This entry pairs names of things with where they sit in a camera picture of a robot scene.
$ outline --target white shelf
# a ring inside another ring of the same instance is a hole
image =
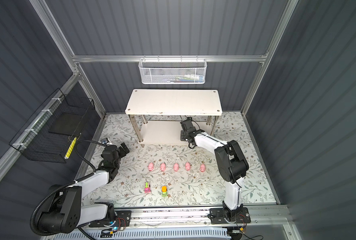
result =
[[[206,122],[197,122],[202,130],[210,134],[212,126],[207,126]],[[181,124],[179,121],[148,121],[142,124],[141,134],[143,142],[141,144],[155,145],[188,145],[188,142],[181,141]]]
[[[220,116],[217,90],[134,89],[125,110],[131,115]]]

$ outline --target black bracket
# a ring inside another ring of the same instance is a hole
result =
[[[122,219],[120,220],[121,227],[128,227],[130,225],[131,211],[115,211],[115,213],[116,213],[116,218],[122,218],[124,220],[124,222]],[[89,227],[105,227],[104,225],[108,225],[108,222],[96,220],[91,222],[89,224]]]
[[[225,224],[227,222],[223,215],[223,208],[210,209],[208,218],[211,220],[211,224]],[[241,212],[235,217],[236,223],[244,224],[251,223],[249,210],[245,207],[241,208]]]

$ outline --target floral mat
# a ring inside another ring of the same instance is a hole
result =
[[[148,120],[180,120],[180,116],[148,116]],[[137,116],[139,126],[141,116]],[[206,121],[206,116],[193,116],[195,121]],[[214,136],[225,141],[238,141],[248,163],[249,170],[241,189],[243,203],[276,202],[267,177],[261,167],[257,153],[252,146],[250,136],[240,112],[224,112],[220,116]],[[108,116],[101,138],[108,137],[115,145],[125,142],[130,150],[121,159],[118,175],[115,179],[86,195],[82,205],[94,202],[112,202],[114,207],[143,207],[170,205],[213,205],[221,204],[225,194],[225,181],[219,175],[215,156],[209,151],[187,146],[146,145],[141,147],[135,131],[125,114]],[[97,146],[91,162],[94,166],[102,160],[100,154],[103,147]],[[154,170],[149,171],[149,163],[154,164]],[[189,162],[191,169],[185,169]],[[160,170],[161,163],[166,164],[166,170]],[[173,165],[179,164],[175,172]],[[205,172],[200,171],[200,165],[205,164]],[[144,192],[144,184],[149,182],[151,192]],[[162,186],[167,187],[167,196],[162,196]]]

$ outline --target metal leg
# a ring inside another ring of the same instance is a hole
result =
[[[142,119],[143,119],[143,124],[146,124],[147,123],[147,119],[144,115],[142,115]]]
[[[217,122],[218,122],[218,118],[219,118],[219,116],[215,116],[214,125],[213,125],[213,128],[211,129],[210,136],[212,136],[212,135],[213,135],[213,133],[214,133],[214,128],[215,128],[215,125],[216,125],[216,124],[217,124]]]
[[[210,126],[211,125],[211,118],[212,118],[213,116],[208,116],[207,117],[207,121],[206,121],[206,125],[207,126]]]
[[[130,122],[131,122],[132,126],[134,127],[135,133],[136,133],[136,135],[138,137],[138,141],[139,142],[143,142],[143,137],[141,135],[141,131],[139,130],[138,123],[135,120],[135,115],[130,115],[129,114],[129,118],[130,118]]]

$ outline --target wire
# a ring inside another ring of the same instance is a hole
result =
[[[185,117],[187,118],[187,116],[185,115]],[[191,121],[195,122],[193,119],[191,119]],[[198,128],[201,129],[201,127],[199,126],[199,124],[197,122],[195,122],[198,125]]]
[[[229,155],[229,146],[227,146],[226,149],[227,149],[227,155],[230,156],[230,155]],[[233,171],[231,170],[231,161],[230,161],[230,158],[229,158],[229,163],[230,163],[230,173],[231,173],[231,176],[233,177],[233,179],[234,179],[235,183],[238,185],[238,187],[242,188],[242,187],[237,183],[237,180],[235,179],[235,177],[234,177],[234,175],[233,175]]]
[[[123,219],[123,218],[119,218],[119,224],[121,223],[121,219],[123,220],[124,222],[124,227],[123,227],[123,230],[126,229],[126,221]]]
[[[257,235],[257,236],[254,236],[254,237],[249,237],[247,236],[246,234],[244,234],[243,232],[241,232],[245,237],[247,237],[248,239],[251,239],[251,240],[262,240],[263,239],[263,236],[262,235]]]
[[[36,208],[34,209],[34,211],[32,212],[31,214],[31,218],[30,218],[30,228],[31,230],[33,231],[33,233],[37,234],[37,235],[40,235],[40,236],[50,236],[50,235],[54,235],[54,234],[57,234],[57,232],[46,232],[46,231],[41,231],[38,226],[36,225],[35,223],[35,219],[36,219],[36,215],[37,215],[37,212],[39,211],[39,209],[42,207],[42,205],[54,194],[56,194],[57,192],[60,192],[61,190],[65,189],[66,187],[68,187],[69,185],[73,185],[79,181],[82,181],[82,180],[85,180],[86,178],[90,177],[94,175],[94,173],[90,173],[84,177],[81,177],[77,180],[74,180],[74,181],[71,181],[69,183],[66,183],[64,185],[61,185],[59,186],[57,189],[53,190],[52,192],[50,192],[49,194],[47,194],[47,196],[45,196],[41,202],[36,206]]]
[[[87,163],[87,164],[93,169],[93,172],[96,172],[96,168],[94,167],[94,165],[93,165],[91,162],[89,162],[87,159],[85,159],[85,158],[79,153],[78,148],[76,147],[76,145],[78,145],[78,144],[81,143],[81,142],[92,142],[92,143],[98,144],[98,145],[103,146],[103,147],[107,147],[107,145],[105,145],[105,144],[103,144],[103,143],[100,143],[100,142],[96,142],[96,141],[90,141],[90,140],[82,140],[82,141],[78,141],[78,142],[75,143],[74,148],[75,148],[76,154],[77,154],[85,163]]]
[[[242,235],[245,235],[245,237],[247,237],[248,239],[251,239],[251,240],[262,240],[263,239],[263,236],[262,235],[257,235],[257,236],[254,236],[254,237],[249,237],[249,236],[247,236],[245,233],[243,233],[242,231],[241,231],[241,228],[238,226],[238,223],[237,223],[237,216],[235,216],[234,217],[234,220],[235,220],[235,225],[237,225],[237,228],[239,229],[239,231],[242,233]]]
[[[79,231],[81,231],[81,232],[84,234],[84,236],[86,236],[88,239],[90,239],[90,240],[96,240],[96,239],[93,238],[92,236],[88,235],[81,227],[79,227],[78,229],[79,229]]]

